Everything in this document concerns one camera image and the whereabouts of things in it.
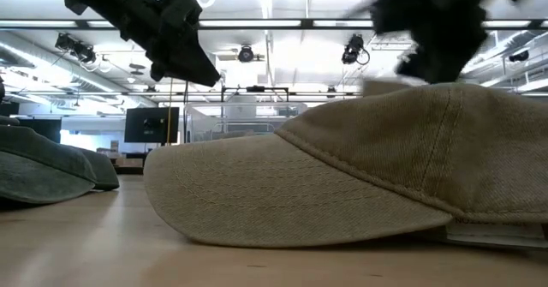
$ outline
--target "fabric texture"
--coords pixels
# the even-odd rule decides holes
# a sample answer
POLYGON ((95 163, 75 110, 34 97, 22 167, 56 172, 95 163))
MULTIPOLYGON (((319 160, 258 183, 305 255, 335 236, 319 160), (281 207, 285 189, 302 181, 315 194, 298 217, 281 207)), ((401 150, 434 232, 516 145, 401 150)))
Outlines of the fabric texture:
POLYGON ((48 204, 118 186, 106 156, 58 145, 29 128, 0 125, 0 197, 48 204))
POLYGON ((453 218, 548 223, 548 105, 473 85, 315 107, 275 135, 154 150, 146 192, 198 241, 355 242, 453 218))

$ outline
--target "stage light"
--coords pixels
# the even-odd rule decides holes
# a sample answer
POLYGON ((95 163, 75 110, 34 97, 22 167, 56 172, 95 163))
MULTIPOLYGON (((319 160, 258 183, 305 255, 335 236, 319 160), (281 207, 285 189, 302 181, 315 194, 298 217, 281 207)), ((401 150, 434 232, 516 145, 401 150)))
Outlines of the stage light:
POLYGON ((344 53, 342 54, 342 63, 343 64, 352 64, 358 61, 363 48, 363 38, 359 34, 353 34, 352 38, 344 48, 344 53))
POLYGON ((251 46, 242 46, 240 53, 238 54, 238 60, 241 63, 249 63, 252 62, 255 55, 253 54, 253 51, 251 50, 251 46))
POLYGON ((59 33, 55 47, 73 57, 77 57, 81 63, 94 63, 97 59, 95 52, 93 52, 93 46, 84 45, 66 33, 59 33))
POLYGON ((529 51, 522 51, 520 53, 517 53, 515 55, 508 57, 508 60, 510 62, 523 62, 523 61, 526 61, 528 58, 529 58, 529 51))

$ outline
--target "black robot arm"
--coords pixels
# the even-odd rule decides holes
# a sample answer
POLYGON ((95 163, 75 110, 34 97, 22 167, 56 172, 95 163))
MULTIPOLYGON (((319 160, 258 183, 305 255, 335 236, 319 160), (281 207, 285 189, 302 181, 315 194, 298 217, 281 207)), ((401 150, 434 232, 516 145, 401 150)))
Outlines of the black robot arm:
POLYGON ((173 77, 212 87, 220 75, 198 42, 202 8, 196 0, 65 0, 81 15, 87 7, 132 39, 152 61, 151 77, 173 77))
POLYGON ((376 34, 410 32, 417 48, 398 64, 398 74, 429 83, 452 82, 487 38, 481 26, 486 19, 481 1, 375 0, 353 9, 352 14, 369 11, 376 34), (447 39, 446 33, 455 29, 459 36, 447 39))

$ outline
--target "table surface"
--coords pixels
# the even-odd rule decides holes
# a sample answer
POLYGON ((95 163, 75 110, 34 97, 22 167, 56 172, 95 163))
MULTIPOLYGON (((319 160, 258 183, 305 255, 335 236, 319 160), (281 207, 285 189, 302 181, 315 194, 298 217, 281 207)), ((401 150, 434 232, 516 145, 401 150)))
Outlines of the table surface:
POLYGON ((0 209, 2 287, 548 286, 548 253, 397 237, 329 248, 192 243, 146 198, 142 176, 117 191, 0 209))

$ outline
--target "computer monitor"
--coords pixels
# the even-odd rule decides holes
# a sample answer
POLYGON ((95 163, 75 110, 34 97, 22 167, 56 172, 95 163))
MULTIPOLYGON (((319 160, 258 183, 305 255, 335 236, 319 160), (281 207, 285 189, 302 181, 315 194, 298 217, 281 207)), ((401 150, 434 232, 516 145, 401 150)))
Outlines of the computer monitor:
POLYGON ((128 109, 124 141, 162 144, 177 142, 178 130, 178 107, 128 109))
POLYGON ((50 141, 61 142, 61 119, 19 119, 19 126, 33 129, 50 141))

